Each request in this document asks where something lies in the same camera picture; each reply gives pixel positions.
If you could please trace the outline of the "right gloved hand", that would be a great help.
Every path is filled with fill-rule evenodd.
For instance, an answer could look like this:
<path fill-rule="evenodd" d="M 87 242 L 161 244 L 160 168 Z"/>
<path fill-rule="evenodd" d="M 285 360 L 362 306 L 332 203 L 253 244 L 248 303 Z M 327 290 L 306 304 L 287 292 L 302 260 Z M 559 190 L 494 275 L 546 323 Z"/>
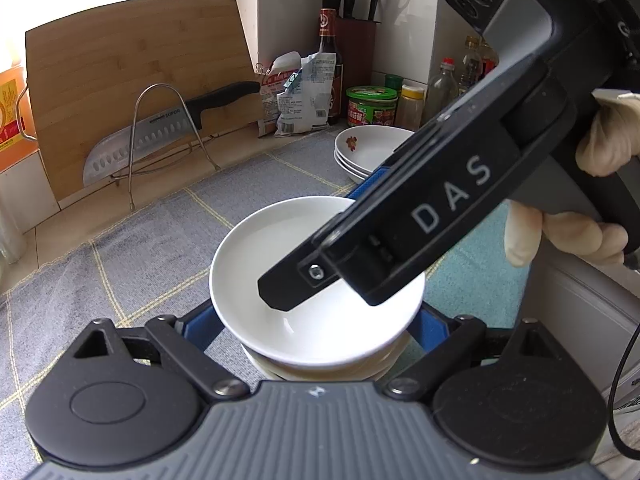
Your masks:
<path fill-rule="evenodd" d="M 548 240 L 597 266 L 639 267 L 639 97 L 590 99 L 509 203 L 504 251 L 526 266 Z"/>

